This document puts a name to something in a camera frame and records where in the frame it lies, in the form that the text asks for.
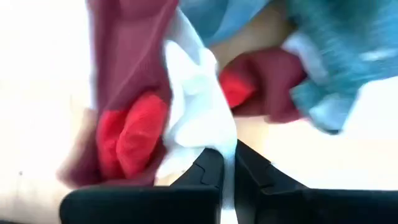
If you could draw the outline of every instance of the maroon fabric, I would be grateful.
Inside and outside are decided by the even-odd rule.
[[[306,77],[297,56],[271,47],[236,57],[221,72],[220,85],[235,115],[268,114],[286,123],[301,117],[289,91]]]
[[[106,114],[125,114],[113,117],[114,122],[120,122],[115,125],[134,129],[135,123],[124,124],[123,122],[129,119],[126,117],[128,114],[129,116],[134,114],[135,111],[131,111],[133,105],[143,94],[147,93],[149,98],[155,98],[154,101],[157,98],[160,99],[160,105],[165,105],[162,113],[170,104],[171,91],[163,66],[161,47],[168,23],[175,14],[178,1],[92,0],[89,4],[94,22],[99,121],[110,122],[111,119],[103,118]],[[141,106],[140,114],[137,115],[139,118],[144,110],[145,108],[143,109]],[[164,122],[162,119],[160,122],[162,124],[159,124],[156,130],[159,130],[160,126],[163,127]],[[101,170],[104,167],[101,165],[103,161],[98,160],[103,151],[116,150],[116,145],[119,151],[124,151],[126,154],[126,147],[131,145],[131,142],[128,141],[137,139],[140,127],[143,127],[144,124],[145,122],[140,121],[133,138],[129,136],[131,130],[126,130],[126,128],[120,130],[124,134],[121,137],[122,143],[118,142],[120,139],[118,133],[113,132],[112,136],[101,136],[100,144],[105,140],[109,142],[109,138],[115,142],[113,146],[105,146],[99,152],[97,150],[99,145],[95,144],[95,134],[93,134],[91,142],[81,149],[84,150],[83,155],[72,165],[72,169],[64,173],[62,179],[70,185],[76,186],[98,183],[153,184],[156,169],[165,154],[160,136],[154,142],[140,143],[146,146],[151,145],[152,149],[148,149],[150,152],[143,153],[146,155],[145,158],[139,158],[140,164],[143,164],[144,167],[136,169],[139,173],[134,173],[129,180],[104,178],[103,170]],[[134,163],[133,157],[123,159],[124,161],[132,159],[131,162]]]

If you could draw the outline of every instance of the red fabric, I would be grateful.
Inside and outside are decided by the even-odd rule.
[[[82,149],[83,156],[64,179],[73,185],[153,184],[165,154],[160,135],[171,101],[161,50],[178,1],[89,1],[97,64],[97,144]]]
[[[280,47],[239,55],[220,75],[220,85],[235,115],[264,115],[277,123],[301,117],[290,89],[306,78],[300,59]]]

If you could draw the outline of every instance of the teal fabric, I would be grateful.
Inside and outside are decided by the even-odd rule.
[[[269,0],[180,0],[180,8],[206,46],[240,30]]]
[[[329,74],[325,83],[304,81],[291,90],[292,98],[317,127],[340,130],[363,84],[398,75],[398,1],[287,0],[287,4],[299,29],[320,50]]]

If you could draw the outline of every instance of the blue fabric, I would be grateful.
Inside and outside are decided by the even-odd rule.
[[[363,84],[398,75],[398,1],[287,2],[329,74],[326,83],[307,80],[295,87],[292,98],[316,126],[340,130]]]
[[[180,0],[206,46],[225,40],[248,23],[269,0]]]

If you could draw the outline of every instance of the clothing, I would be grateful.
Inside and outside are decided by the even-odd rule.
[[[398,2],[289,0],[287,5],[330,74],[326,83],[309,79],[296,86],[292,98],[318,128],[340,130],[363,84],[397,75]]]
[[[269,0],[181,0],[188,17],[206,46],[217,44],[244,27]]]
[[[66,178],[75,185],[120,179],[152,185],[165,154],[160,136],[171,100],[162,39],[177,1],[95,0],[90,6],[97,66],[98,152],[92,142],[83,153],[91,157],[80,158]],[[89,161],[95,154],[98,162]]]
[[[301,117],[290,89],[306,78],[300,59],[280,47],[244,53],[220,75],[220,85],[235,115],[268,114],[272,122]]]
[[[172,102],[163,134],[167,155],[156,177],[187,170],[205,147],[216,149],[225,159],[221,222],[230,223],[224,211],[234,212],[236,127],[217,81],[217,61],[179,9],[164,40],[164,57]]]

